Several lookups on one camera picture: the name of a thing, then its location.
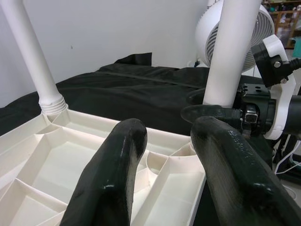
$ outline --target white wall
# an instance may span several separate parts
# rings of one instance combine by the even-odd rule
[[[207,0],[24,0],[56,82],[132,53],[153,65],[196,58],[194,31]],[[0,11],[0,106],[34,90]]]

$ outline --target white fan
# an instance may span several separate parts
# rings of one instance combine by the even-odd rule
[[[200,59],[210,67],[218,25],[222,13],[223,0],[212,5],[201,17],[196,28],[196,41]],[[274,34],[274,23],[264,6],[260,6],[257,21],[253,30],[251,46],[258,45],[264,38]],[[246,55],[243,72],[255,66],[251,49]]]

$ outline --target black cloth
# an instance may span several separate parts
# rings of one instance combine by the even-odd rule
[[[206,87],[209,68],[150,65],[151,54],[130,55],[96,72],[62,81],[57,88],[71,110],[120,121],[137,118],[146,127],[189,136],[191,124],[181,118],[180,111],[189,106],[188,93]],[[242,76],[241,83],[262,81]],[[38,102],[34,92],[0,108],[0,135],[39,115]],[[219,225],[209,194],[206,185],[195,225]]]

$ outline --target bolt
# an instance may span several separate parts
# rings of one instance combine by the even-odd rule
[[[286,79],[282,79],[280,82],[281,82],[281,84],[286,84],[287,80]]]
[[[275,63],[274,63],[274,67],[275,68],[279,68],[281,66],[281,63],[279,62],[279,61],[276,61]]]

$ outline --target white pvc pipe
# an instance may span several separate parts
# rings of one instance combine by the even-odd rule
[[[224,0],[203,104],[231,108],[261,0]]]
[[[56,88],[22,0],[2,0],[1,5],[39,94],[42,112],[60,113],[67,105]]]
[[[208,0],[207,8],[211,7],[215,2],[216,2],[216,0]]]

